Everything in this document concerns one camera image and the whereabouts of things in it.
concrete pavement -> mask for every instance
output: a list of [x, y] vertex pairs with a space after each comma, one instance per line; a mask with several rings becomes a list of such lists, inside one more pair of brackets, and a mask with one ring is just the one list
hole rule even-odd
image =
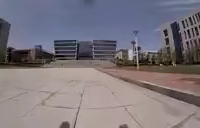
[[0, 128], [200, 128], [200, 108], [91, 68], [0, 69]]

grass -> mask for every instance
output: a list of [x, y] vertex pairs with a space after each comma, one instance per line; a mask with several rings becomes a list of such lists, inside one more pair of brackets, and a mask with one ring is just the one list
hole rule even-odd
[[[126, 70], [136, 70], [134, 66], [117, 67]], [[174, 66], [140, 66], [140, 71], [161, 72], [161, 73], [181, 73], [181, 74], [199, 74], [200, 65], [177, 65]]]

white building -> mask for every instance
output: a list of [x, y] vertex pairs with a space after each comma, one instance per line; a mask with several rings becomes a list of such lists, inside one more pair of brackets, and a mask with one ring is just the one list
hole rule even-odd
[[120, 49], [119, 51], [116, 52], [117, 59], [122, 59], [122, 60], [133, 60], [133, 50], [131, 49]]
[[200, 61], [200, 9], [178, 21], [169, 22], [160, 28], [163, 48], [175, 55], [176, 63]]
[[182, 35], [182, 51], [187, 61], [199, 62], [200, 55], [200, 9], [183, 17], [180, 21], [180, 32]]

glass building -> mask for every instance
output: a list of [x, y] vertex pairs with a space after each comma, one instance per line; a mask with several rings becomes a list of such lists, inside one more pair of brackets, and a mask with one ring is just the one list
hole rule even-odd
[[111, 40], [56, 40], [54, 41], [55, 58], [62, 60], [113, 60], [117, 41]]

pole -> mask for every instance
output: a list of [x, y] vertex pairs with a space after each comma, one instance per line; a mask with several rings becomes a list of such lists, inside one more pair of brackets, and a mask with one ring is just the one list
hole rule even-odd
[[139, 66], [138, 37], [137, 37], [138, 31], [134, 31], [133, 33], [135, 34], [137, 70], [139, 70], [140, 66]]

